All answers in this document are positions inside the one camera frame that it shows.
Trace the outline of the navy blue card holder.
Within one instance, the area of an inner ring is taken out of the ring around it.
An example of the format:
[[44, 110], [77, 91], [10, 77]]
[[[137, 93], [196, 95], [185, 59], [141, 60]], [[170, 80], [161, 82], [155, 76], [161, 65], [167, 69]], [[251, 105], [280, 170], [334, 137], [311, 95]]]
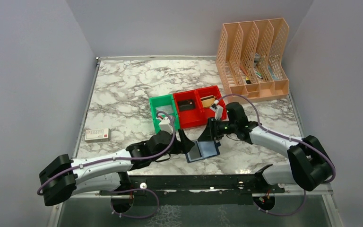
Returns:
[[199, 150], [201, 152], [202, 158], [195, 160], [195, 161], [190, 161], [189, 160], [189, 156], [188, 153], [186, 154], [186, 160], [188, 163], [192, 163], [192, 162], [196, 162], [196, 161], [200, 161], [203, 159], [207, 159], [210, 157], [215, 157], [220, 155], [220, 151], [219, 151], [219, 147], [221, 146], [219, 141], [202, 141], [199, 142], [197, 140], [194, 140], [193, 142], [197, 142], [198, 146], [199, 146]]

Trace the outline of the peach desk file organizer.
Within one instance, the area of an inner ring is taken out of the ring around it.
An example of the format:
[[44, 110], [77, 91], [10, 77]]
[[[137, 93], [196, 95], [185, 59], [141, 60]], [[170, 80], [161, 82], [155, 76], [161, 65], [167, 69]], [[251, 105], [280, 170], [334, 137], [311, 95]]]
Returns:
[[286, 98], [289, 79], [282, 57], [289, 25], [281, 18], [224, 23], [216, 67], [228, 102], [245, 103]]

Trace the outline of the dark VIP card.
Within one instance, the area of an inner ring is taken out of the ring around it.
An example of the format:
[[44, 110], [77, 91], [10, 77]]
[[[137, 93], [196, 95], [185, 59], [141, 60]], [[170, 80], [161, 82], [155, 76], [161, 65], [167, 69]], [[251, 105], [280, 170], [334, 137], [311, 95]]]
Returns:
[[194, 142], [194, 146], [189, 151], [188, 156], [190, 161], [195, 161], [202, 158], [198, 143], [196, 141]]

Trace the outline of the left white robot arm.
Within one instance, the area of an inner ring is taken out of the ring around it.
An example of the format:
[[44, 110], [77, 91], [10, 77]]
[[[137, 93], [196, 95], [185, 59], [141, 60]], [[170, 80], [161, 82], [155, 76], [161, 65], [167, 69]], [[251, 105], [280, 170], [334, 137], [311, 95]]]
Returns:
[[37, 195], [43, 196], [45, 206], [53, 206], [71, 196], [91, 191], [116, 191], [124, 194], [130, 182], [121, 176], [128, 171], [148, 167], [166, 154], [186, 154], [196, 145], [179, 130], [159, 131], [150, 139], [133, 143], [114, 153], [86, 159], [57, 156], [40, 173]]

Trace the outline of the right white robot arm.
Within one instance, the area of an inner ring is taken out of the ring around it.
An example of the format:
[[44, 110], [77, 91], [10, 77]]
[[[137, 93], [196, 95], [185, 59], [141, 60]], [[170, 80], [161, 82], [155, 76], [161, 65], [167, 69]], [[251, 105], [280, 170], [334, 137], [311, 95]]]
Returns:
[[255, 173], [254, 187], [266, 192], [276, 184], [296, 184], [306, 191], [332, 179], [335, 169], [321, 143], [314, 136], [289, 137], [271, 132], [256, 121], [249, 121], [241, 104], [226, 105], [228, 120], [209, 118], [198, 141], [216, 141], [226, 134], [235, 134], [241, 141], [270, 149], [286, 158], [288, 164], [267, 165]]

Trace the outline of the red double bin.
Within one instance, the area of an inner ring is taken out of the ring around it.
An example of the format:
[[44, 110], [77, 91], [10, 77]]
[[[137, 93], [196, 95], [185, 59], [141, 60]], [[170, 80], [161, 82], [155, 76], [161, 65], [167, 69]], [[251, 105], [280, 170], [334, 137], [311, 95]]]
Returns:
[[[203, 108], [200, 98], [213, 95], [216, 99], [221, 97], [221, 93], [218, 86], [202, 87], [188, 91], [176, 92], [173, 94], [173, 100], [175, 103], [179, 126], [181, 129], [187, 129], [205, 125], [207, 119], [214, 117], [214, 112], [210, 108]], [[195, 103], [195, 109], [180, 112], [177, 106], [177, 102], [182, 100], [192, 99]]]

